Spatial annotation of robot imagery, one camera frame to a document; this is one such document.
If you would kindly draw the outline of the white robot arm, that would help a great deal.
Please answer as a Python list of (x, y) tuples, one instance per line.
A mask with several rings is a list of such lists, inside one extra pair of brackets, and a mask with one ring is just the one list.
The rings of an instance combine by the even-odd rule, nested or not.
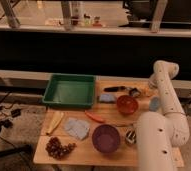
[(190, 130), (186, 114), (171, 80), (179, 65), (158, 60), (149, 84), (158, 89), (162, 112), (144, 112), (137, 120), (139, 171), (177, 171), (173, 148), (187, 143)]

